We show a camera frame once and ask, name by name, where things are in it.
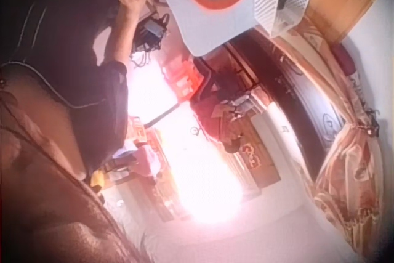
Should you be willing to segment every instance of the basket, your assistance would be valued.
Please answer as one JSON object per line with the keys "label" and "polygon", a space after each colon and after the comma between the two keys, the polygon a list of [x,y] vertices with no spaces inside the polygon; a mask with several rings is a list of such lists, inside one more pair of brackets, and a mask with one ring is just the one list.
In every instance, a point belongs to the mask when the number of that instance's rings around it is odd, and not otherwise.
{"label": "basket", "polygon": [[278,10],[278,1],[254,0],[255,18],[271,38],[298,25],[309,3],[309,0],[287,0],[284,8]]}

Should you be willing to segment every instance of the sunlight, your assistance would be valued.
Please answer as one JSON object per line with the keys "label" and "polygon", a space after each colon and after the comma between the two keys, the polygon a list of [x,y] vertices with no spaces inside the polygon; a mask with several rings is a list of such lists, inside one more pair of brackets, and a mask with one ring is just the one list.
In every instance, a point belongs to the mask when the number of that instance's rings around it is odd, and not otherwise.
{"label": "sunlight", "polygon": [[193,125],[196,125],[193,113],[184,104],[159,127],[164,133],[167,129],[171,131],[170,137],[164,136],[163,149],[180,200],[197,221],[228,221],[239,209],[242,188],[215,147],[203,135],[190,134]]}
{"label": "sunlight", "polygon": [[[135,69],[129,79],[129,114],[146,123],[177,102],[156,61]],[[198,123],[188,103],[155,124],[171,166],[183,206],[204,223],[231,219],[238,211],[242,188],[216,148],[203,133],[190,129]]]}

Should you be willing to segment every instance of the person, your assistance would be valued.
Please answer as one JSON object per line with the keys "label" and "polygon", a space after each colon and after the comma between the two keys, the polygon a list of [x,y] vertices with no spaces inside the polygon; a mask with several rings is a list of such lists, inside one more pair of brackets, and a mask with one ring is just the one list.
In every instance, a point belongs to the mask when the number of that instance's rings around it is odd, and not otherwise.
{"label": "person", "polygon": [[[125,65],[144,3],[138,1],[0,0],[5,88],[60,146],[80,179],[123,145]],[[105,61],[98,67],[93,44],[108,26]]]}
{"label": "person", "polygon": [[[112,3],[0,0],[1,230],[5,262],[148,260],[77,176],[73,163],[76,151],[80,150],[85,159],[88,154],[81,149],[81,138],[75,145],[71,137],[79,128],[70,120],[78,117],[72,111],[97,103],[96,111],[103,113],[97,116],[111,126],[110,130],[95,126],[104,138],[121,125],[123,120],[116,115],[124,110],[127,113],[125,64],[145,0],[119,0],[106,62],[96,67],[90,46],[108,21],[105,6]],[[97,9],[102,14],[96,18]],[[126,95],[118,96],[117,91],[126,91]],[[90,120],[92,131],[98,121]],[[89,125],[87,120],[81,122]],[[113,139],[120,144],[122,135]]]}
{"label": "person", "polygon": [[190,107],[208,137],[221,143],[226,152],[236,153],[242,134],[236,133],[231,124],[239,116],[238,107],[221,103],[218,92],[212,91],[216,74],[202,60],[194,59],[194,63],[204,79],[190,98]]}

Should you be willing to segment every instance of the white wall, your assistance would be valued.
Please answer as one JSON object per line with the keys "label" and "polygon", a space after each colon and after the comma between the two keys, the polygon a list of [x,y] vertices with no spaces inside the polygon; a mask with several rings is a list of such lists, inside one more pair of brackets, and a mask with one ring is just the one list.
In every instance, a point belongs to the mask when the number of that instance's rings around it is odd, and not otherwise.
{"label": "white wall", "polygon": [[343,41],[360,73],[367,104],[380,113],[377,118],[384,161],[385,220],[394,217],[393,12],[393,0],[376,0]]}

